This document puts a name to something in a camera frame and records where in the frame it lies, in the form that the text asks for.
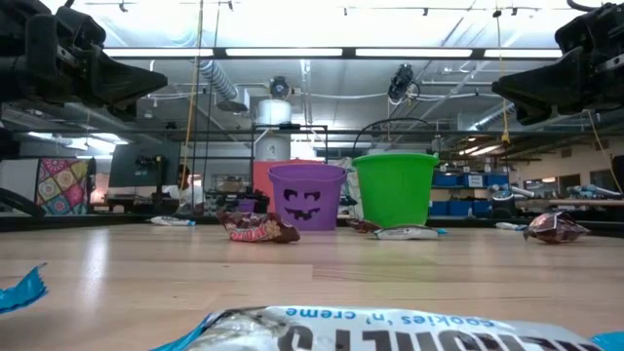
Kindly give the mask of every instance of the table surface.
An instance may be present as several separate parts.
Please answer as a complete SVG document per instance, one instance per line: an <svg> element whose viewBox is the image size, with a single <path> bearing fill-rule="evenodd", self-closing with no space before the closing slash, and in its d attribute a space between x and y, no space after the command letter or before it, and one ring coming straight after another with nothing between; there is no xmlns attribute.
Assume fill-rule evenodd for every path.
<svg viewBox="0 0 624 351"><path fill-rule="evenodd" d="M229 242L218 226L149 224L0 234L0 288L46 261L50 293L0 316L0 349L145 350L210 311L317 304L624 327L624 240L549 246L514 231L450 229L381 242L350 229L288 245Z"/></svg>

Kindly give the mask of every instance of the box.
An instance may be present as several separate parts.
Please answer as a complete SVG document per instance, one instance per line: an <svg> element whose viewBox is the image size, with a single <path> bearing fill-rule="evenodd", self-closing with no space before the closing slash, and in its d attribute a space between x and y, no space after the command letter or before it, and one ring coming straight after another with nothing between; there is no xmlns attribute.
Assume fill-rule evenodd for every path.
<svg viewBox="0 0 624 351"><path fill-rule="evenodd" d="M449 215L449 202L432 201L429 207L429 215Z"/></svg>
<svg viewBox="0 0 624 351"><path fill-rule="evenodd" d="M473 201L472 203L472 214L483 214L491 212L491 202L490 201Z"/></svg>
<svg viewBox="0 0 624 351"><path fill-rule="evenodd" d="M433 186L457 186L457 175L445 175L435 172L433 177Z"/></svg>
<svg viewBox="0 0 624 351"><path fill-rule="evenodd" d="M487 186L504 185L509 183L507 175L487 175Z"/></svg>
<svg viewBox="0 0 624 351"><path fill-rule="evenodd" d="M472 209L472 201L448 201L448 215L467 216Z"/></svg>
<svg viewBox="0 0 624 351"><path fill-rule="evenodd" d="M464 174L461 176L459 183L469 188L487 187L484 175Z"/></svg>

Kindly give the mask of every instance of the ceiling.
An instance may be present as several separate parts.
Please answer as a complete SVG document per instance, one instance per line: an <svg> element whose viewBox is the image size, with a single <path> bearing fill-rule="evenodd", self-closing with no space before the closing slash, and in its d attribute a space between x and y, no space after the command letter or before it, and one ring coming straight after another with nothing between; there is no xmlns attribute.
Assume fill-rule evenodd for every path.
<svg viewBox="0 0 624 351"><path fill-rule="evenodd" d="M64 3L60 0L43 1L52 9ZM501 43L509 48L553 48L554 32L581 13L570 10L565 0L499 0L503 9L500 30L492 17L494 0L362 0L362 1L305 1L305 0L241 0L205 2L203 43L206 47L475 47L492 48ZM585 1L596 5L600 1ZM513 16L512 7L518 12ZM181 32L196 30L198 1L135 1L126 2L122 12L115 1L76 0L75 10L94 17L107 31L106 47L171 47L172 37ZM169 78L169 86L139 101L134 126L161 129L167 122L176 122L186 128L189 94L193 86L193 65L185 60L151 59L125 60L124 63L153 69ZM391 59L311 59L311 94L339 96L312 97L314 124L331 129L361 129L365 125L385 119L393 108L387 96L353 98L384 94L390 79L400 64L411 64L420 82L422 95L451 95L457 82L468 85L455 95L478 94L478 97L450 98L444 103L435 101L411 102L398 109L395 117L421 117L431 122L451 124L456 128L458 116L478 119L499 106L500 97L488 97L488 84L501 75L524 71L547 64L546 61L491 61L482 71L466 77L478 62L427 61ZM302 86L299 59L227 59L218 62L229 80L249 88L253 106L268 98L260 84L267 84L274 76L284 76L295 88ZM199 91L208 87L200 78ZM217 98L209 94L198 96L200 107L196 128L206 129L208 114L224 129L247 129L251 124L248 114L235 115L215 107ZM303 123L303 99L291 95L295 123Z"/></svg>

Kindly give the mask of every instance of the blue bin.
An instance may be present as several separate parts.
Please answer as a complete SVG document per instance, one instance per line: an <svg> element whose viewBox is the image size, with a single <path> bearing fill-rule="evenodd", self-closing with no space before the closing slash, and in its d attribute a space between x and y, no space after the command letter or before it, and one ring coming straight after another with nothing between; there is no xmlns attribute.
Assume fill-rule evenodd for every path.
<svg viewBox="0 0 624 351"><path fill-rule="evenodd" d="M472 213L473 215L488 213L491 211L491 202L490 201L474 201L472 203Z"/></svg>
<svg viewBox="0 0 624 351"><path fill-rule="evenodd" d="M433 201L429 208L429 215L449 215L448 201Z"/></svg>
<svg viewBox="0 0 624 351"><path fill-rule="evenodd" d="M472 201L448 201L448 215L467 216L472 208Z"/></svg>
<svg viewBox="0 0 624 351"><path fill-rule="evenodd" d="M433 177L433 186L457 186L457 175L436 172Z"/></svg>
<svg viewBox="0 0 624 351"><path fill-rule="evenodd" d="M469 181L468 176L480 176L481 179L482 179L481 186L470 186L470 181ZM472 175L469 175L469 174L461 175L460 178L459 178L459 184L463 185L465 187L486 187L486 186L488 186L487 179L486 179L486 177L484 175L475 175L475 174L472 174Z"/></svg>
<svg viewBox="0 0 624 351"><path fill-rule="evenodd" d="M507 175L487 175L487 186L507 184Z"/></svg>

